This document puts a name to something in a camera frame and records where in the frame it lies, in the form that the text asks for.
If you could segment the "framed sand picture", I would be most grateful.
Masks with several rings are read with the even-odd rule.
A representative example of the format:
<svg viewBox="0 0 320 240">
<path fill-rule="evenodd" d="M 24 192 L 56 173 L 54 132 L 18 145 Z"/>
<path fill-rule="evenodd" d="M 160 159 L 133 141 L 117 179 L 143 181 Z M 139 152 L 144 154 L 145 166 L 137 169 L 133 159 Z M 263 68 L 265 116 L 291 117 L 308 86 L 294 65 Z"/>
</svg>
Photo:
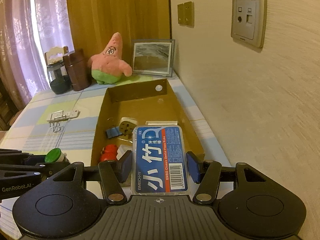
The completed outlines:
<svg viewBox="0 0 320 240">
<path fill-rule="evenodd" d="M 140 39 L 132 41 L 131 67 L 134 74 L 172 77 L 175 40 Z"/>
</svg>

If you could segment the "white plug adapter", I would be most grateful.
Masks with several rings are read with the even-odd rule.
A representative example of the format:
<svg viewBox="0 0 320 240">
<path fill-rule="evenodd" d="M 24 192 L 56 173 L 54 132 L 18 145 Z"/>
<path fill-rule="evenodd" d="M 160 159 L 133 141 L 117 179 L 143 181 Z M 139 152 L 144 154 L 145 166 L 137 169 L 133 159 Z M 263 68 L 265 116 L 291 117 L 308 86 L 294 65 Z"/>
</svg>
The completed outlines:
<svg viewBox="0 0 320 240">
<path fill-rule="evenodd" d="M 130 139 L 136 126 L 138 126 L 138 121 L 135 118 L 122 117 L 119 123 L 119 131 L 123 136 Z"/>
</svg>

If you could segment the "checkered tablecloth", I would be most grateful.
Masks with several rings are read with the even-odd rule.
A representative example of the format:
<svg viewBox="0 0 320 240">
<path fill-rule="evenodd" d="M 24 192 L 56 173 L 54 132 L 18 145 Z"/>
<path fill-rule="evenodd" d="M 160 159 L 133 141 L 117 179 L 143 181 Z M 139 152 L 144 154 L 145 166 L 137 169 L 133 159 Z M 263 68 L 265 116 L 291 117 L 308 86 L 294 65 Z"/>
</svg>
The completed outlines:
<svg viewBox="0 0 320 240">
<path fill-rule="evenodd" d="M 230 165 L 212 129 L 195 101 L 174 74 L 169 83 L 190 120 L 205 157 Z M 70 162 L 91 163 L 94 132 L 107 85 L 92 84 L 80 91 L 38 92 L 1 140 L 1 148 L 47 154 L 60 148 Z"/>
</svg>

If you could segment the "white remote control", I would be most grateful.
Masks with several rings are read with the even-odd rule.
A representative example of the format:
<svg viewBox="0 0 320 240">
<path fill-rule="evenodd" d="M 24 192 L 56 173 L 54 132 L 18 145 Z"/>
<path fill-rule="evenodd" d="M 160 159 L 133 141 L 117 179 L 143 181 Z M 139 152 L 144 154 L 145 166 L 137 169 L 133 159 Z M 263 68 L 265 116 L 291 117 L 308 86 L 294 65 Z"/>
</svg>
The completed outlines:
<svg viewBox="0 0 320 240">
<path fill-rule="evenodd" d="M 78 110 L 75 110 L 75 111 L 69 111 L 69 112 L 65 112 L 64 111 L 64 114 L 66 115 L 66 118 L 64 121 L 66 120 L 69 120 L 69 119 L 75 119 L 79 116 L 80 112 Z M 49 119 L 50 119 L 50 115 L 51 113 L 47 116 L 47 122 L 49 122 Z"/>
</svg>

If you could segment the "white small box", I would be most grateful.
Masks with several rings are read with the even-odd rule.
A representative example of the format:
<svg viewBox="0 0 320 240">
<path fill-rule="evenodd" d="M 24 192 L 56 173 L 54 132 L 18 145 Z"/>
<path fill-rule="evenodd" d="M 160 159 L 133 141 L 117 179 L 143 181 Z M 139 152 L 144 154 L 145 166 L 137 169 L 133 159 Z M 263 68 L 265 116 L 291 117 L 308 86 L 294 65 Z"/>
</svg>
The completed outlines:
<svg viewBox="0 0 320 240">
<path fill-rule="evenodd" d="M 117 160 L 120 160 L 127 151 L 132 151 L 132 146 L 120 145 L 117 149 Z"/>
</svg>

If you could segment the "beige double wall socket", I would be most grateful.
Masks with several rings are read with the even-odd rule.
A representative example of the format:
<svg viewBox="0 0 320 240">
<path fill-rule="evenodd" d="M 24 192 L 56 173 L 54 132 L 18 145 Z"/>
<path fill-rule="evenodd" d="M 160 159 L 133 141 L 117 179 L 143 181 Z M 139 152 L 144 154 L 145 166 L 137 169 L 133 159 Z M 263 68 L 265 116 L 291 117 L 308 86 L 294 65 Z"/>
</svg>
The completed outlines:
<svg viewBox="0 0 320 240">
<path fill-rule="evenodd" d="M 177 17 L 178 24 L 187 26 L 190 28 L 194 27 L 194 2 L 189 1 L 177 5 Z"/>
</svg>

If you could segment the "pink starfish plush toy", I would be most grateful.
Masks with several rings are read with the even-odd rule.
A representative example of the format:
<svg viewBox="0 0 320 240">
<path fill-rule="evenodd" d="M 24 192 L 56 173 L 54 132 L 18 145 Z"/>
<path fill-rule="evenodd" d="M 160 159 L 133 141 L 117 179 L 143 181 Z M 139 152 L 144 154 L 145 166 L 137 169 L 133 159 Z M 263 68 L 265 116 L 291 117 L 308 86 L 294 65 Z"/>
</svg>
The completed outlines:
<svg viewBox="0 0 320 240">
<path fill-rule="evenodd" d="M 102 52 L 87 61 L 91 76 L 100 85 L 118 82 L 121 77 L 132 75 L 131 66 L 122 60 L 123 40 L 119 32 L 114 33 Z"/>
</svg>

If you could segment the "cream wooden chair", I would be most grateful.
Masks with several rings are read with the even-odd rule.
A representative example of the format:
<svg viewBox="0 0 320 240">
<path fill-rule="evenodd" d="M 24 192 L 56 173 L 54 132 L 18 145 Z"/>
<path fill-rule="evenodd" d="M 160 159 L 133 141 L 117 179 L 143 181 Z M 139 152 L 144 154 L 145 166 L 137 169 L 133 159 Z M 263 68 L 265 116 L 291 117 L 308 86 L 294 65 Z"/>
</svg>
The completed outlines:
<svg viewBox="0 0 320 240">
<path fill-rule="evenodd" d="M 64 47 L 53 47 L 48 52 L 44 53 L 44 59 L 46 65 L 50 65 L 52 63 L 59 62 L 63 60 L 63 56 L 69 52 L 67 46 Z"/>
</svg>

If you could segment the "wooden wall panel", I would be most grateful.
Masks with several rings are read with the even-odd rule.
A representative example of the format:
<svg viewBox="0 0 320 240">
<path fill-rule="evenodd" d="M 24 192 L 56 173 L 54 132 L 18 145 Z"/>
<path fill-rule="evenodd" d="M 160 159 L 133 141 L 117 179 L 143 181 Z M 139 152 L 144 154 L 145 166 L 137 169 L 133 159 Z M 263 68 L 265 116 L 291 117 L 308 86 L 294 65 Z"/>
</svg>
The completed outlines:
<svg viewBox="0 0 320 240">
<path fill-rule="evenodd" d="M 102 52 L 116 32 L 126 62 L 133 40 L 171 38 L 170 0 L 67 0 L 67 9 L 74 48 L 87 59 Z"/>
</svg>

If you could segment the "green cap small bottle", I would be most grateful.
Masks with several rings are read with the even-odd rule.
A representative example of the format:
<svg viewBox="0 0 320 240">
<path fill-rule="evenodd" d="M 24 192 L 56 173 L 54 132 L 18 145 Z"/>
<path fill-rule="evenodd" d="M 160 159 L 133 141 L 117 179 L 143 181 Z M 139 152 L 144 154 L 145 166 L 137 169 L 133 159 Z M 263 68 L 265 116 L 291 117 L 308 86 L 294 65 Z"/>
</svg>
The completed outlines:
<svg viewBox="0 0 320 240">
<path fill-rule="evenodd" d="M 61 151 L 60 148 L 54 148 L 46 154 L 44 158 L 44 162 L 45 163 L 62 162 L 62 161 L 65 161 L 65 158 L 66 156 L 64 155 L 64 153 Z"/>
</svg>

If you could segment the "purple lace curtain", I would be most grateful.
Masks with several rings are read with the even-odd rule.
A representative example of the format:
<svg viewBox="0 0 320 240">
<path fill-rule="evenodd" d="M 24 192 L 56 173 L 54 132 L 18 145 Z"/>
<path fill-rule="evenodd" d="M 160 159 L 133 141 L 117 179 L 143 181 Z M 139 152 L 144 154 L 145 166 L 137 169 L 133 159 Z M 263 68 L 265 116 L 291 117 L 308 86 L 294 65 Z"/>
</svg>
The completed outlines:
<svg viewBox="0 0 320 240">
<path fill-rule="evenodd" d="M 49 88 L 44 54 L 74 48 L 67 0 L 1 0 L 1 80 L 18 109 Z"/>
</svg>

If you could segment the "red toy object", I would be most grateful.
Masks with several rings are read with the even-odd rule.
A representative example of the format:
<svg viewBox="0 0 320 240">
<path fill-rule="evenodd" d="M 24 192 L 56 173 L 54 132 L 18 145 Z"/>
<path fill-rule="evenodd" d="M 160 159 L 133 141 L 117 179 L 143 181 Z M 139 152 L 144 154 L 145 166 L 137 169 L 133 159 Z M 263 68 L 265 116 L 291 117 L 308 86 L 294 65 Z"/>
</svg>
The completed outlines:
<svg viewBox="0 0 320 240">
<path fill-rule="evenodd" d="M 114 160 L 117 161 L 117 150 L 118 146 L 114 144 L 106 145 L 102 151 L 100 156 L 100 162 L 107 161 L 107 160 Z"/>
</svg>

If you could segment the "clear toothpick box blue label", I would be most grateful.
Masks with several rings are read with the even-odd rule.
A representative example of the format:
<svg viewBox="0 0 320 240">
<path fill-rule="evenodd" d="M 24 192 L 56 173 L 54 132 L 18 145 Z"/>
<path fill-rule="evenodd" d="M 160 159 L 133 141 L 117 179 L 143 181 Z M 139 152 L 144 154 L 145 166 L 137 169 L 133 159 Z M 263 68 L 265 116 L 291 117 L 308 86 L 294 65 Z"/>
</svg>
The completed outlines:
<svg viewBox="0 0 320 240">
<path fill-rule="evenodd" d="M 182 129 L 177 125 L 133 130 L 131 191 L 141 196 L 189 193 Z"/>
</svg>

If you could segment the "silver wall data socket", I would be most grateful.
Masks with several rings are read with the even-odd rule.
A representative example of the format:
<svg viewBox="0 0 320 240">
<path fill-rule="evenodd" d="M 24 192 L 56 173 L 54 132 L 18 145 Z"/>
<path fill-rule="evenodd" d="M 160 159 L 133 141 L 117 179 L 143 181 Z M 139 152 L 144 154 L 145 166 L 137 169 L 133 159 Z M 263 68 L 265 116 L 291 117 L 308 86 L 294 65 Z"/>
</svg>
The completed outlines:
<svg viewBox="0 0 320 240">
<path fill-rule="evenodd" d="M 232 0 L 231 37 L 263 48 L 267 18 L 267 0 Z"/>
</svg>

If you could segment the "cardboard box tray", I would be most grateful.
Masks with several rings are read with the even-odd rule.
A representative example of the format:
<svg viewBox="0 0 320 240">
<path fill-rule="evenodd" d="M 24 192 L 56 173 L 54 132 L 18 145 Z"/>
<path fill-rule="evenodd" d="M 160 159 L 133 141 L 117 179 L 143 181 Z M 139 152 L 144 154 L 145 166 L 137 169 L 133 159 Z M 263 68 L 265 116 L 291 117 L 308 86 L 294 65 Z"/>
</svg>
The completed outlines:
<svg viewBox="0 0 320 240">
<path fill-rule="evenodd" d="M 205 150 L 167 79 L 137 82 L 110 87 L 106 90 L 95 128 L 91 165 L 99 163 L 100 153 L 108 144 L 129 145 L 128 137 L 108 139 L 106 131 L 119 125 L 121 118 L 134 118 L 139 126 L 147 121 L 176 121 L 182 129 L 184 150 L 191 151 L 200 160 Z"/>
</svg>

